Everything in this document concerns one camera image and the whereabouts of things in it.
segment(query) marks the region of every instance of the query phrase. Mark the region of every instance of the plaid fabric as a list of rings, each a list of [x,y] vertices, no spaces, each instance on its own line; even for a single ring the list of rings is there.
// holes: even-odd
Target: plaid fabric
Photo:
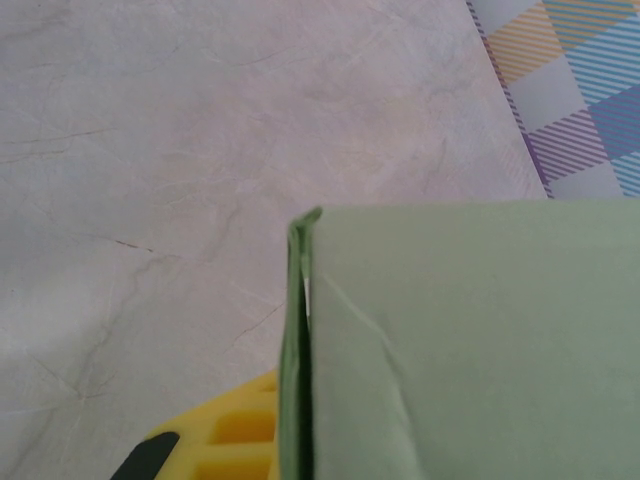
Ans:
[[[551,198],[640,196],[640,0],[467,0]]]

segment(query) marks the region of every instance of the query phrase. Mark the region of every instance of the orange stripes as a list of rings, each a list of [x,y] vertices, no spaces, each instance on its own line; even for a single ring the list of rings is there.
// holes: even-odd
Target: orange stripes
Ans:
[[[487,40],[507,84],[564,53],[542,3],[489,35]]]
[[[574,48],[607,28],[635,15],[630,3],[604,3],[588,0],[550,0],[546,9],[560,44]]]
[[[566,50],[635,15],[640,0],[547,0],[537,3],[489,35],[488,43],[505,82],[510,84],[555,60]]]

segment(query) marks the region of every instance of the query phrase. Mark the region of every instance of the marble surface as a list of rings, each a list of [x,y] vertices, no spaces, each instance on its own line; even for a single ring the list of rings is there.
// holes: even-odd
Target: marble surface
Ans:
[[[462,0],[0,5],[0,478],[275,365],[316,204],[542,198]]]

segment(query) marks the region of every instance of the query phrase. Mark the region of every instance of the black object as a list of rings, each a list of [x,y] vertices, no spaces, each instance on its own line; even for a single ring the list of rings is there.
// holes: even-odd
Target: black object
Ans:
[[[111,480],[153,480],[179,439],[177,433],[165,432],[139,443]]]

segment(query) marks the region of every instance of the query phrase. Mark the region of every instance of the yellow plastic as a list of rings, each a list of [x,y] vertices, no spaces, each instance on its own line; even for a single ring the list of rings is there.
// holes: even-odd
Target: yellow plastic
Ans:
[[[267,373],[152,431],[180,435],[155,480],[279,480],[276,386]]]

